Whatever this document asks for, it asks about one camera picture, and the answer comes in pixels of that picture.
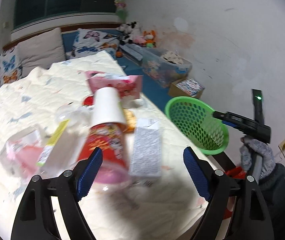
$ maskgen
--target gray glove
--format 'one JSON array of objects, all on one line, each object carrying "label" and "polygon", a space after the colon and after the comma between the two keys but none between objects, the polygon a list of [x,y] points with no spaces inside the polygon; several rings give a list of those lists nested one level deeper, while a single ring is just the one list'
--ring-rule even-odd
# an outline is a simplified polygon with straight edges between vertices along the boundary
[{"label": "gray glove", "polygon": [[272,154],[272,149],[267,144],[256,139],[251,139],[249,142],[244,144],[239,150],[241,154],[241,167],[245,172],[249,171],[252,164],[251,153],[248,149],[249,147],[260,154],[263,158],[262,170],[259,179],[267,177],[276,166],[275,158]]}]

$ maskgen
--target dark sleeve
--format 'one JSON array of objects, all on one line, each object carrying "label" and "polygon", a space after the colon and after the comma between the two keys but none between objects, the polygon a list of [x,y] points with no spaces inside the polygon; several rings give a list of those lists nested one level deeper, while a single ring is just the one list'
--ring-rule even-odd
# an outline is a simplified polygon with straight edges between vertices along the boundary
[{"label": "dark sleeve", "polygon": [[285,167],[277,163],[273,172],[259,181],[260,190],[274,228],[275,240],[285,239]]}]

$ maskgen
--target plastic storage box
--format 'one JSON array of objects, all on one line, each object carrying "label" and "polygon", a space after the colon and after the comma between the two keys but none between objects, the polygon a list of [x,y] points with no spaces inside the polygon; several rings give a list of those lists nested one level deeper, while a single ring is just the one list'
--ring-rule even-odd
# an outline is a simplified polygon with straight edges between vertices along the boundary
[{"label": "plastic storage box", "polygon": [[142,70],[164,88],[178,79],[185,78],[192,69],[192,64],[185,59],[184,64],[171,64],[160,58],[167,51],[160,48],[142,50]]}]

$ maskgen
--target white quilt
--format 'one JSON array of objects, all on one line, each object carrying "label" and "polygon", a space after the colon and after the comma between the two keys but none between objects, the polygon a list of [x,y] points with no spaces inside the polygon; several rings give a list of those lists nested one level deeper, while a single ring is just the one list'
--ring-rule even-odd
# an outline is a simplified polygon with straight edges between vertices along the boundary
[{"label": "white quilt", "polygon": [[[48,135],[53,133],[57,127],[56,109],[70,102],[80,106],[92,94],[83,74],[87,70],[124,74],[117,62],[102,51],[54,63],[49,70],[35,68],[26,78],[3,85],[0,88],[0,151],[11,135],[31,125],[39,124]],[[144,95],[142,100],[141,107],[132,109],[135,115],[161,120],[162,177],[151,187],[129,187],[127,197],[91,190],[79,205],[97,240],[174,240],[195,223],[207,205],[189,177],[182,153],[185,147],[191,146],[199,158],[206,157]],[[0,164],[0,236],[4,240],[10,239],[24,190],[21,181],[7,174]],[[53,209],[61,238],[69,239],[57,198],[53,198]]]}]

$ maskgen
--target person's arm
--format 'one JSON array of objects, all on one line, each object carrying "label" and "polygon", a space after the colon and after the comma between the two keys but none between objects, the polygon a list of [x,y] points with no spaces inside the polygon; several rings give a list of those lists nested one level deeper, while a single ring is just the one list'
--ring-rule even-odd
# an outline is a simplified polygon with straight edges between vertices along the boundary
[{"label": "person's arm", "polygon": [[249,148],[263,156],[259,186],[268,206],[275,240],[283,240],[285,239],[285,167],[275,163],[272,150],[267,144],[252,139],[240,148],[241,166],[244,171],[247,172],[252,164]]}]

